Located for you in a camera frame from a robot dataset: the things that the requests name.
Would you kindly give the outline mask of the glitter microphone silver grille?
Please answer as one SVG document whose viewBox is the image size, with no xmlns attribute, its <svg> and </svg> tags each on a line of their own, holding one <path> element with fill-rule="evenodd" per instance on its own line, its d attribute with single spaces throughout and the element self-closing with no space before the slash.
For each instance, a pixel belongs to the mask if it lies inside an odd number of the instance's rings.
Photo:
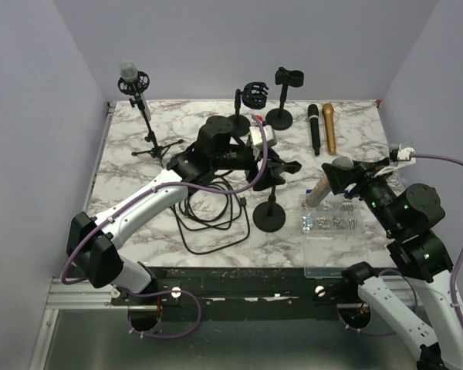
<svg viewBox="0 0 463 370">
<path fill-rule="evenodd" d="M 353 161 L 347 156 L 338 156 L 331 162 L 335 167 L 344 169 L 353 168 Z M 326 174 L 323 174 L 314 188 L 306 195 L 305 205 L 317 207 L 331 192 L 330 182 Z"/>
</svg>

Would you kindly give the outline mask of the black clip microphone stand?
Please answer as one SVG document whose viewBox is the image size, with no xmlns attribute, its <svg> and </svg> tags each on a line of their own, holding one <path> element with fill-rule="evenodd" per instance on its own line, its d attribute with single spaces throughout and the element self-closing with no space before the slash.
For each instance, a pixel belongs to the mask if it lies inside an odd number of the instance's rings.
<svg viewBox="0 0 463 370">
<path fill-rule="evenodd" d="M 292 114 L 285 108 L 289 87 L 299 88 L 304 84 L 305 75 L 300 70 L 288 70 L 279 67 L 275 73 L 275 84 L 281 86 L 279 97 L 279 107 L 271 109 L 267 114 L 265 121 L 274 130 L 287 130 L 293 122 Z"/>
</svg>

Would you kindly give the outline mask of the black round base stand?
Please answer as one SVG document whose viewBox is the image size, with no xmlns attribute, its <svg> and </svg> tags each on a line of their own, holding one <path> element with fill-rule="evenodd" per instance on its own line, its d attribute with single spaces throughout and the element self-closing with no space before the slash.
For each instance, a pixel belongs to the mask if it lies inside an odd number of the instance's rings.
<svg viewBox="0 0 463 370">
<path fill-rule="evenodd" d="M 280 230 L 286 222 L 286 212 L 276 201 L 276 187 L 276 183 L 271 185 L 267 201 L 260 203 L 252 215 L 254 225 L 266 233 Z"/>
</svg>

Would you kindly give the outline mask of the black microphone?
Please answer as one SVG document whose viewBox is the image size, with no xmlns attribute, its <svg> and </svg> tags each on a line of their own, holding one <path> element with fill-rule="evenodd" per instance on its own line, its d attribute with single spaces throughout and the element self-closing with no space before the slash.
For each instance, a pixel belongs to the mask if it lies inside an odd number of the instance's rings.
<svg viewBox="0 0 463 370">
<path fill-rule="evenodd" d="M 309 121 L 310 134 L 312 139 L 312 148 L 315 156 L 320 155 L 320 132 L 319 132 L 319 109 L 316 104 L 310 104 L 307 108 L 307 117 Z"/>
</svg>

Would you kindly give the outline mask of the gold microphone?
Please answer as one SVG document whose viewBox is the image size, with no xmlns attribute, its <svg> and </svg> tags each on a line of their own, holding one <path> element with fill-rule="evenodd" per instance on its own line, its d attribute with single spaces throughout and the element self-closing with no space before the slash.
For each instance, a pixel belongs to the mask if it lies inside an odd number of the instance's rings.
<svg viewBox="0 0 463 370">
<path fill-rule="evenodd" d="M 325 103 L 322 107 L 322 113 L 326 130 L 327 149 L 330 155 L 336 154 L 336 134 L 334 129 L 334 109 L 331 103 Z"/>
</svg>

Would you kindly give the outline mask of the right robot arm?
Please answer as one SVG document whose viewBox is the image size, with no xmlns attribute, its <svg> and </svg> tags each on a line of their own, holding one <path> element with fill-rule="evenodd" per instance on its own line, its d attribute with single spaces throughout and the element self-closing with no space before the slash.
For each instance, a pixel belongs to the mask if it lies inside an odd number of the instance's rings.
<svg viewBox="0 0 463 370">
<path fill-rule="evenodd" d="M 360 299 L 378 313 L 408 347 L 419 369 L 463 369 L 463 305 L 458 300 L 458 263 L 451 261 L 433 227 L 445 216 L 437 191 L 415 183 L 395 195 L 387 178 L 414 164 L 416 154 L 377 162 L 354 162 L 351 168 L 324 163 L 323 171 L 334 194 L 363 201 L 384 229 L 387 249 L 401 277 L 420 298 L 428 320 L 421 320 L 390 292 L 368 263 L 343 271 L 341 296 Z"/>
</svg>

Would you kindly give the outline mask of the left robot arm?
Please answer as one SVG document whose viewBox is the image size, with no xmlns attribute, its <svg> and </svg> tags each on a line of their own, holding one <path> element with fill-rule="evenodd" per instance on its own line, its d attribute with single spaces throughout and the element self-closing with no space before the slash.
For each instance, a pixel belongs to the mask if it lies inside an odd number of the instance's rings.
<svg viewBox="0 0 463 370">
<path fill-rule="evenodd" d="M 286 162 L 273 150 L 276 137 L 270 125 L 258 119 L 249 130 L 247 143 L 231 142 L 232 121 L 211 116 L 200 127 L 197 139 L 175 154 L 167 166 L 145 187 L 95 216 L 78 213 L 69 228 L 68 260 L 61 280 L 71 284 L 71 266 L 94 288 L 107 285 L 129 291 L 138 304 L 148 304 L 156 293 L 153 276 L 141 263 L 121 257 L 118 250 L 158 214 L 196 191 L 217 193 L 209 185 L 219 170 L 242 170 L 244 190 L 262 191 L 285 183 L 283 173 L 298 173 L 301 164 Z"/>
</svg>

